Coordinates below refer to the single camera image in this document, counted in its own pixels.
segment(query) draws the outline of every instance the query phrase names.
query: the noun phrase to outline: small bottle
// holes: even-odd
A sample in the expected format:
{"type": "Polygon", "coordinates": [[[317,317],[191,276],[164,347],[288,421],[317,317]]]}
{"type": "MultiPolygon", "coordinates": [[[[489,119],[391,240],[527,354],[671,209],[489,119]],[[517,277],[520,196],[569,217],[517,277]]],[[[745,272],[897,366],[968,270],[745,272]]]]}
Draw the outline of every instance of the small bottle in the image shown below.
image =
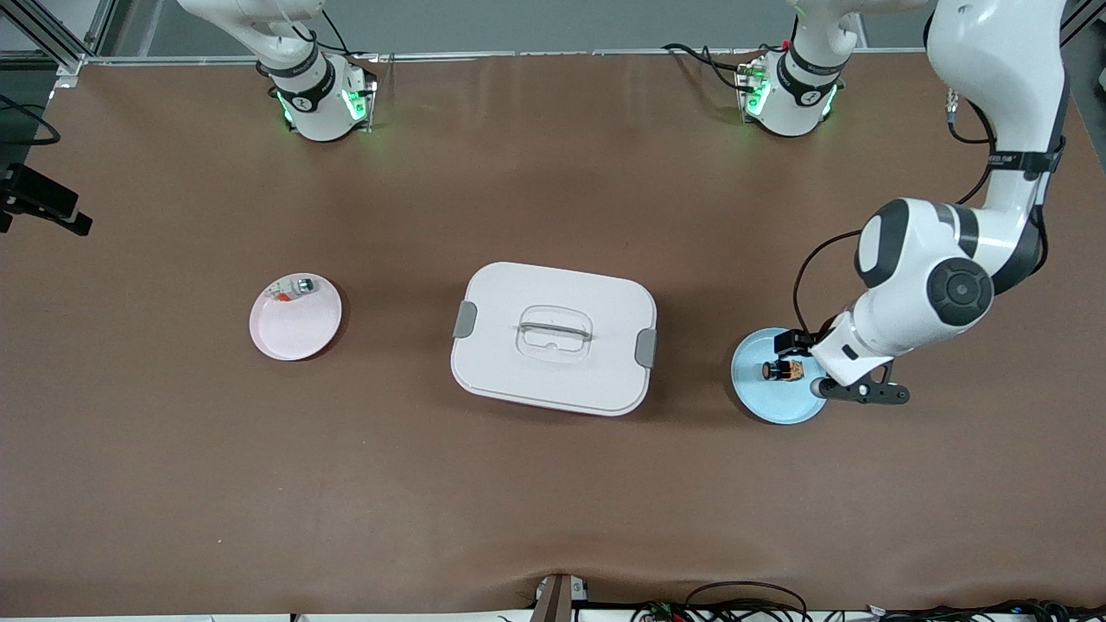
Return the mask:
{"type": "Polygon", "coordinates": [[[270,298],[281,302],[291,302],[307,294],[315,293],[315,282],[311,279],[284,278],[269,286],[265,292],[270,298]]]}

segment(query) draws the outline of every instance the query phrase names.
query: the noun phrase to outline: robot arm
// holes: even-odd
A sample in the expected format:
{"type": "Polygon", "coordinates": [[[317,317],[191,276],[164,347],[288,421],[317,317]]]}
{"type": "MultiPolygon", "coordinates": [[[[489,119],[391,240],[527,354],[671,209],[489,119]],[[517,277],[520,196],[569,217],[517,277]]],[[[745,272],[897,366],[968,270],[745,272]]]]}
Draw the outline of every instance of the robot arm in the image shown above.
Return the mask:
{"type": "Polygon", "coordinates": [[[1063,151],[1063,0],[939,1],[930,62],[995,132],[987,200],[972,209],[896,199],[868,220],[855,259],[868,291],[811,348],[839,385],[967,331],[994,296],[1035,270],[1048,179],[1063,151]]]}
{"type": "Polygon", "coordinates": [[[893,13],[917,9],[926,0],[785,0],[795,9],[795,30],[786,49],[770,49],[742,76],[753,90],[741,95],[745,115],[772,133],[801,136],[830,112],[837,77],[853,55],[857,33],[849,13],[893,13]]]}
{"type": "Polygon", "coordinates": [[[258,56],[289,125],[304,138],[335,141],[371,123],[375,76],[301,37],[310,32],[301,22],[317,15],[325,0],[178,1],[258,56]]]}

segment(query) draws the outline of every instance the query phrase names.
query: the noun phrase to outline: blue plate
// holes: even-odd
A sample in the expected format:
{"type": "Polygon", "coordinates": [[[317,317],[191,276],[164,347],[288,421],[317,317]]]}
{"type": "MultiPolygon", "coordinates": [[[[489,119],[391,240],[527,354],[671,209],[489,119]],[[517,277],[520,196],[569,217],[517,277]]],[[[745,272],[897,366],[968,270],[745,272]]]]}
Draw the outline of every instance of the blue plate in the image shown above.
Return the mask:
{"type": "Polygon", "coordinates": [[[730,379],[747,408],[758,417],[783,425],[802,423],[818,414],[826,401],[811,391],[811,383],[826,375],[813,356],[803,362],[803,377],[794,382],[764,380],[761,367],[775,361],[775,335],[784,329],[761,329],[747,336],[733,352],[730,379]]]}

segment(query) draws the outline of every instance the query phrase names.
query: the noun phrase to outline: brown table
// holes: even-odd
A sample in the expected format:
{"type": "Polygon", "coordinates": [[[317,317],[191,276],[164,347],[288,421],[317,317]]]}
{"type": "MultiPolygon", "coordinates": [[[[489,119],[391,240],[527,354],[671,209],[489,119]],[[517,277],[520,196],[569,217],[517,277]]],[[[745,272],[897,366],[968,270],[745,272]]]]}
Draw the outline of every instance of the brown table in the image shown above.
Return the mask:
{"type": "MultiPolygon", "coordinates": [[[[372,134],[311,144],[249,66],[87,68],[31,164],[92,236],[20,217],[0,240],[0,614],[510,608],[552,571],[596,599],[759,579],[816,608],[1104,600],[1106,183],[1077,114],[1048,266],[900,359],[909,405],[778,427],[731,394],[735,343],[793,324],[808,249],[980,174],[925,56],[847,77],[783,139],[671,58],[399,64],[372,134]],[[497,260],[653,292],[637,411],[456,384],[457,305],[497,260]],[[247,314],[298,270],[347,322],[279,363],[247,314]]],[[[851,246],[808,272],[812,322],[862,290],[851,246]]]]}

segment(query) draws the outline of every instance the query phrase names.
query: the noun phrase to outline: round plate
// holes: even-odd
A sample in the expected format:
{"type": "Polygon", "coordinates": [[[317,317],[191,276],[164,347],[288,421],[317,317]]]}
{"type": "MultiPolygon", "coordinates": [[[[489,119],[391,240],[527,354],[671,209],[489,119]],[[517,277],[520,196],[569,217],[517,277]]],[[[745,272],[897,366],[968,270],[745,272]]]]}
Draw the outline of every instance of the round plate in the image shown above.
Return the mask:
{"type": "Polygon", "coordinates": [[[811,391],[815,379],[826,375],[813,356],[801,356],[803,379],[794,382],[764,380],[761,367],[774,361],[775,335],[784,329],[761,329],[747,336],[733,352],[730,379],[747,408],[758,417],[783,425],[802,423],[818,414],[826,401],[811,391]]]}
{"type": "Polygon", "coordinates": [[[317,353],[334,339],[342,322],[342,297],[319,274],[299,272],[285,279],[311,279],[317,291],[289,302],[261,290],[250,310],[250,336],[258,350],[278,361],[299,361],[317,353]]]}

